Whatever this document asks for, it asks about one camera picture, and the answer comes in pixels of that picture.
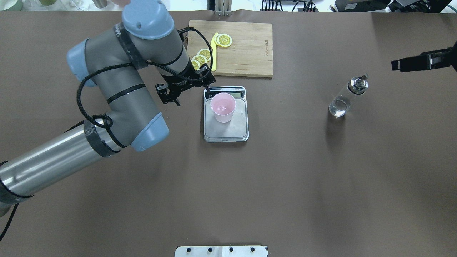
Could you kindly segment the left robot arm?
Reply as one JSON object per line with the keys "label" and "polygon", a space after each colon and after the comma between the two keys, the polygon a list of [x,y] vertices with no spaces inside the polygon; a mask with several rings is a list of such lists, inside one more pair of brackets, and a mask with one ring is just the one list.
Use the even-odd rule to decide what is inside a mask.
{"label": "left robot arm", "polygon": [[183,91],[215,83],[211,66],[195,70],[183,34],[160,0],[131,0],[121,22],[67,52],[79,80],[76,101],[84,120],[57,138],[1,163],[1,216],[35,193],[131,146],[143,151],[169,134],[139,70],[153,65],[165,83],[155,86],[164,104]]}

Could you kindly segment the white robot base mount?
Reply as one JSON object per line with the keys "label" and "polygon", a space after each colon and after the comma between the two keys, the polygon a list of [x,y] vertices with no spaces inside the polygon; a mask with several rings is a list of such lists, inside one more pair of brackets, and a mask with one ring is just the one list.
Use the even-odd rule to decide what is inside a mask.
{"label": "white robot base mount", "polygon": [[180,246],[175,257],[269,257],[267,246],[262,245],[219,245]]}

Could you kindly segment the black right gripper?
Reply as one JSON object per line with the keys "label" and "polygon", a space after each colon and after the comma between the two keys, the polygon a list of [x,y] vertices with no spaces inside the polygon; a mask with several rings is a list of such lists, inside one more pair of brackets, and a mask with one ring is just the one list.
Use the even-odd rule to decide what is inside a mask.
{"label": "black right gripper", "polygon": [[452,67],[457,71],[457,42],[443,55],[441,52],[425,52],[413,57],[391,61],[391,69],[400,72],[426,71]]}

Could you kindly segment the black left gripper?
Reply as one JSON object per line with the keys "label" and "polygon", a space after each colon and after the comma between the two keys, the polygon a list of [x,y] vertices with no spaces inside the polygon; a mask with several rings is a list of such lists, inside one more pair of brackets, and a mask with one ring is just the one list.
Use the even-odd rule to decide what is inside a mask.
{"label": "black left gripper", "polygon": [[180,73],[173,71],[165,66],[157,65],[164,84],[155,85],[156,92],[163,104],[175,103],[178,107],[181,105],[178,98],[186,90],[193,87],[204,87],[204,99],[211,99],[214,96],[214,90],[209,87],[216,82],[210,67],[204,64],[195,70],[193,65],[188,64]]}

